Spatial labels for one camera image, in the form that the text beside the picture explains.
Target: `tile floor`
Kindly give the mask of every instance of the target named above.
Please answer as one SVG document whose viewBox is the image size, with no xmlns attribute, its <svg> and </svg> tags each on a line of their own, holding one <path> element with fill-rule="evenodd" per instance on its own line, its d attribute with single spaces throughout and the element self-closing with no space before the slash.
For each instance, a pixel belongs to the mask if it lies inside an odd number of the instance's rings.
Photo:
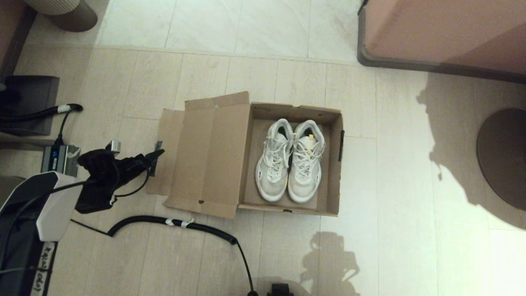
<svg viewBox="0 0 526 296">
<path fill-rule="evenodd" d="M 240 210 L 225 220 L 166 208 L 165 196 L 144 192 L 75 218 L 107 230 L 130 215 L 192 216 L 240 240 L 260 295 L 277 281 L 295 295 L 523 294 L 526 213 L 486 184 L 475 141 L 492 112 L 526 107 L 524 85 L 353 64 L 356 29 L 342 8 L 354 1 L 90 2 L 107 8 L 98 32 L 59 32 L 39 17 L 16 69 L 60 77 L 57 102 L 84 106 L 65 128 L 65 139 L 83 151 L 111 139 L 122 141 L 121 157 L 151 151 L 162 108 L 242 90 L 253 101 L 339 108 L 346 138 L 338 218 Z M 158 23 L 141 23 L 146 18 Z M 138 28 L 147 27 L 158 32 L 144 37 Z M 285 27 L 294 42 L 277 37 Z M 0 172 L 29 176 L 40 157 L 0 150 Z M 236 249 L 208 234 L 149 224 L 112 239 L 70 224 L 50 286 L 50 295 L 247 291 Z"/>
</svg>

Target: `white sneaker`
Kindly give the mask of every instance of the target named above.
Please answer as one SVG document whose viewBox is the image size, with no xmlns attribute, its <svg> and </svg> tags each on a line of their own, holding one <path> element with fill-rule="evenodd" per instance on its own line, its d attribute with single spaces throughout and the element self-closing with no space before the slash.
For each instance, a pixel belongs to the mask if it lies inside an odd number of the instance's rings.
<svg viewBox="0 0 526 296">
<path fill-rule="evenodd" d="M 325 139 L 318 125 L 307 120 L 294 132 L 292 148 L 292 168 L 288 188 L 290 198 L 298 203 L 309 201 L 321 181 L 321 155 L 325 149 Z"/>
<path fill-rule="evenodd" d="M 276 121 L 268 130 L 263 155 L 256 166 L 256 184 L 267 201 L 278 201 L 287 188 L 292 135 L 292 127 L 286 119 Z"/>
</svg>

